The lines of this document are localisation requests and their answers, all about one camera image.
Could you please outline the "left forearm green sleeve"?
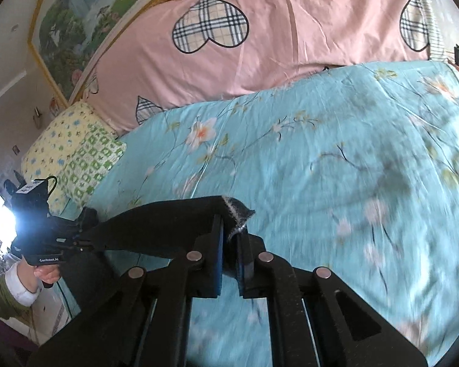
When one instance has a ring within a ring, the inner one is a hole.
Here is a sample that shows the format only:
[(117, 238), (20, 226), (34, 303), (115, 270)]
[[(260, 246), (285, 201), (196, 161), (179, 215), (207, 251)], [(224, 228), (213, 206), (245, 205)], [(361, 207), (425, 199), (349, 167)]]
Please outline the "left forearm green sleeve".
[(0, 276), (0, 318), (20, 317), (29, 311), (39, 296), (41, 285), (32, 274), (34, 292), (22, 283), (19, 276), (21, 262), (16, 262)]

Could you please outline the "person's left hand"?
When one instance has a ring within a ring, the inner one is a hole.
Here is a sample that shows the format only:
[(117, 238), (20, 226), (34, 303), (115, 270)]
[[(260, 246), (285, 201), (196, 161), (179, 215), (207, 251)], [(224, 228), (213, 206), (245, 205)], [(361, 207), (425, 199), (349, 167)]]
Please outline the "person's left hand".
[(34, 274), (45, 287), (52, 287), (61, 278), (61, 272), (58, 265), (43, 265), (35, 267)]

